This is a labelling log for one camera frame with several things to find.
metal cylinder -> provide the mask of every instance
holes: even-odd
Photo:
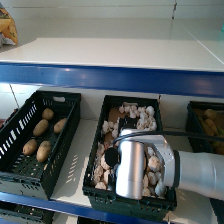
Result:
[[[119,145],[121,164],[117,169],[116,193],[122,197],[142,198],[144,144],[123,140]]]
[[[181,152],[180,189],[224,200],[224,156],[209,153]]]

shelf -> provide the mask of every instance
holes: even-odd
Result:
[[[119,220],[119,223],[155,223],[93,210],[88,197],[83,195],[83,177],[97,123],[94,120],[81,119],[50,201],[0,192],[1,200],[108,222],[116,223]],[[167,136],[166,139],[174,150],[191,151],[185,137]],[[169,218],[171,222],[178,224],[217,224],[209,198],[179,189],[176,192],[177,208],[174,212],[169,212],[164,221]]]
[[[18,19],[0,82],[223,98],[223,20],[210,20]]]

white shelf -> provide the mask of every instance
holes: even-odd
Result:
[[[82,193],[82,184],[97,123],[81,119],[51,199],[91,207],[88,197]],[[166,139],[174,150],[192,151],[185,137],[167,136]],[[176,193],[177,208],[174,212],[169,212],[164,221],[169,218],[171,222],[178,224],[217,224],[209,198],[179,189]]]
[[[19,44],[4,46],[0,62],[224,71],[223,35],[209,35],[208,51],[188,32],[220,33],[223,20],[210,20],[16,19]]]

white wall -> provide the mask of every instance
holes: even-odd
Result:
[[[224,18],[224,0],[1,0],[15,19]]]

yellow object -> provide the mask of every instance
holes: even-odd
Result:
[[[0,47],[1,43],[3,44],[13,44],[18,43],[16,25],[13,18],[9,13],[2,8],[0,4],[0,33],[3,36],[0,36]]]

